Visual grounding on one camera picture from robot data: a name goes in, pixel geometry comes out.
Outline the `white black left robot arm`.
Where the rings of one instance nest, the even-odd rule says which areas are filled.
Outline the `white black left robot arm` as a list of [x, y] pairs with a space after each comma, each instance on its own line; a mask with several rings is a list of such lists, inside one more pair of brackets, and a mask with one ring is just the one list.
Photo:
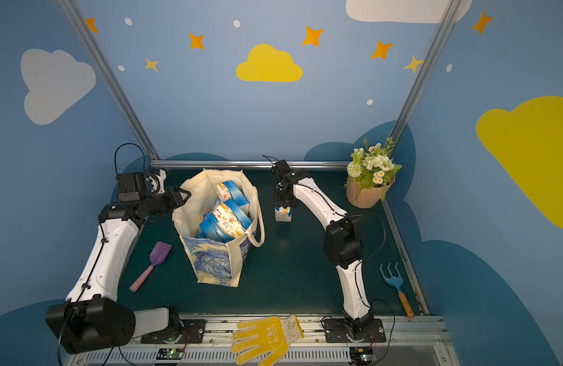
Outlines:
[[94, 247], [79, 280], [65, 302], [49, 307], [45, 315], [62, 349], [71, 355], [110, 349], [170, 328], [172, 311], [166, 307], [133, 311], [120, 305], [118, 285], [146, 218], [168, 214], [191, 196], [182, 188], [169, 187], [162, 194], [104, 206]]

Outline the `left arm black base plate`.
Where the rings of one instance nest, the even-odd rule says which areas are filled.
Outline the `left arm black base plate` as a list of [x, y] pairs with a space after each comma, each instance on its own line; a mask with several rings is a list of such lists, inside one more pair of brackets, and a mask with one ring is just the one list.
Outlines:
[[177, 326], [168, 326], [164, 330], [142, 336], [141, 343], [154, 345], [200, 344], [204, 338], [205, 326], [205, 320], [180, 320]]

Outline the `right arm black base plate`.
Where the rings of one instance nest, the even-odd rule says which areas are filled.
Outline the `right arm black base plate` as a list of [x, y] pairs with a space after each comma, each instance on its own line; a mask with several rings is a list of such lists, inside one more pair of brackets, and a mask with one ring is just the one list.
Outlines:
[[323, 317], [321, 319], [327, 343], [385, 343], [387, 341], [383, 323], [374, 321], [359, 338], [350, 338], [344, 318]]

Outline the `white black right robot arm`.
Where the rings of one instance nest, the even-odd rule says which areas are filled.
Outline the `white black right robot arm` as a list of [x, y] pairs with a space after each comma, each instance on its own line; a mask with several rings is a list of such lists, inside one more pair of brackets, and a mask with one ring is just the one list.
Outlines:
[[284, 161], [272, 166], [278, 183], [273, 192], [276, 207], [304, 204], [325, 230], [324, 254], [338, 272], [343, 295], [343, 314], [348, 336], [361, 340], [374, 323], [362, 275], [362, 221], [325, 195], [304, 169]]

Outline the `blue white tissue pack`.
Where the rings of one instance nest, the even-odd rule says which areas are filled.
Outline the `blue white tissue pack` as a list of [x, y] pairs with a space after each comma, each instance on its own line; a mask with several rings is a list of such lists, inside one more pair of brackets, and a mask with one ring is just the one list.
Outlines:
[[275, 207], [275, 220], [278, 222], [291, 222], [292, 209], [290, 207]]
[[209, 239], [214, 242], [230, 242], [234, 238], [226, 234], [218, 225], [218, 221], [213, 213], [203, 216], [199, 224], [197, 239]]
[[216, 189], [217, 195], [222, 202], [233, 200], [239, 207], [245, 207], [249, 204], [246, 196], [231, 180], [218, 183]]
[[232, 238], [242, 236], [252, 224], [250, 217], [233, 199], [217, 203], [212, 215], [219, 229]]

